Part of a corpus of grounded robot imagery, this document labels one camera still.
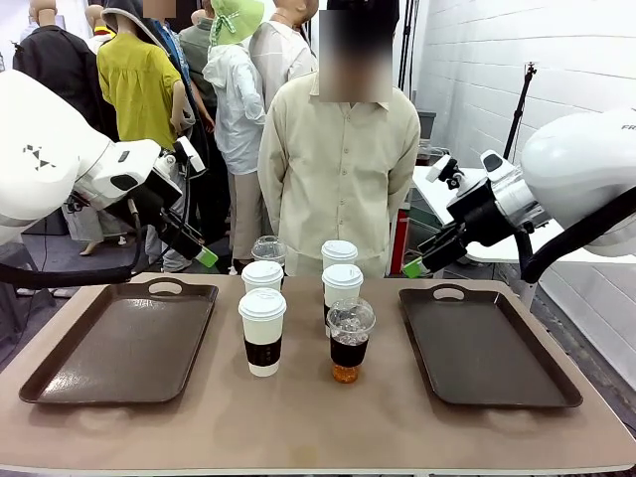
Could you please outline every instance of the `tray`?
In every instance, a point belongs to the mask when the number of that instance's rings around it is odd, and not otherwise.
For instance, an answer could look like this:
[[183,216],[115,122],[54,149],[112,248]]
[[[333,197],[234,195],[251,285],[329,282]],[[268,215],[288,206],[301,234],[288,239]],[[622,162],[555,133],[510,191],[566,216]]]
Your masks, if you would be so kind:
[[20,399],[120,405],[177,397],[218,291],[173,278],[106,286],[25,382]]
[[445,402],[522,408],[583,402],[502,293],[444,284],[401,290],[399,298],[422,377]]

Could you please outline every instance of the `beige pants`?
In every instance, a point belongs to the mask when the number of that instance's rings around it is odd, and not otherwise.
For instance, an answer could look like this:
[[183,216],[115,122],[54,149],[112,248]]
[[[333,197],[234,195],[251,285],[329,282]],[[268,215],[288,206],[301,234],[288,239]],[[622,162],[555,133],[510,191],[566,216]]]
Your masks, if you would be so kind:
[[234,260],[250,260],[251,248],[262,235],[263,201],[258,174],[230,178],[230,250]]

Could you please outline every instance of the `brown table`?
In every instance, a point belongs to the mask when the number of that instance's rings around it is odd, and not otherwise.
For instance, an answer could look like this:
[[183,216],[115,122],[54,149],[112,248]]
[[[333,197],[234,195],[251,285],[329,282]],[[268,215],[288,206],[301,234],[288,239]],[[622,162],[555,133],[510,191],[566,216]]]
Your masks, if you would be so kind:
[[[141,281],[154,275],[143,275]],[[511,301],[583,394],[560,411],[449,406],[423,382],[399,311],[398,291],[438,280],[369,280],[362,296],[378,313],[361,377],[330,376],[321,283],[286,278],[280,370],[247,370],[237,305],[239,277],[178,275],[220,288],[184,395],[157,406],[45,408],[18,389],[101,287],[85,288],[0,375],[0,467],[107,475],[446,473],[562,474],[621,470],[636,443],[542,325]],[[461,281],[472,289],[500,282]]]

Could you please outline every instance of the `green bucket hat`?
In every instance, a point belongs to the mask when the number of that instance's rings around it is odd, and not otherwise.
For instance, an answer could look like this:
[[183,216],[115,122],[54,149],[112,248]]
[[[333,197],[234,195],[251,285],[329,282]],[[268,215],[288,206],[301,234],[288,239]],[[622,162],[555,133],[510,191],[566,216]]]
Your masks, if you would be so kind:
[[212,46],[235,45],[253,35],[262,21],[264,3],[258,0],[212,0],[215,20],[210,32]]

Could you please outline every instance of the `mannequin hand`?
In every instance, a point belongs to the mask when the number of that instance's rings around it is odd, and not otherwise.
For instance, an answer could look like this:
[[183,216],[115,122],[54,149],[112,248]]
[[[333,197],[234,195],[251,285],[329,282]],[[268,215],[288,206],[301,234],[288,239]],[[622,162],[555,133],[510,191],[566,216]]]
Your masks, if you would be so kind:
[[172,116],[170,118],[170,124],[172,124],[172,127],[177,132],[177,135],[183,132],[183,129],[181,128],[181,117]]
[[212,134],[213,132],[215,132],[215,122],[207,112],[205,112],[201,116],[201,120],[203,121],[203,125],[209,134]]

